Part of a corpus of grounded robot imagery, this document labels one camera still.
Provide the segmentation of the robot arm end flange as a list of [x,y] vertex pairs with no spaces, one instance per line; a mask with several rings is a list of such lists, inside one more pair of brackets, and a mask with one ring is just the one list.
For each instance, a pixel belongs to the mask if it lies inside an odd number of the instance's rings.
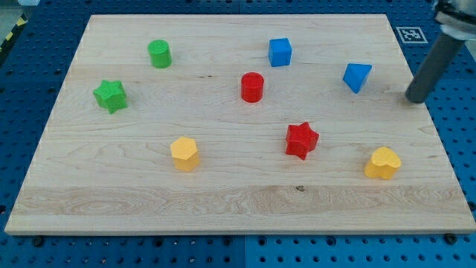
[[475,0],[435,0],[435,20],[443,33],[458,40],[475,40]]

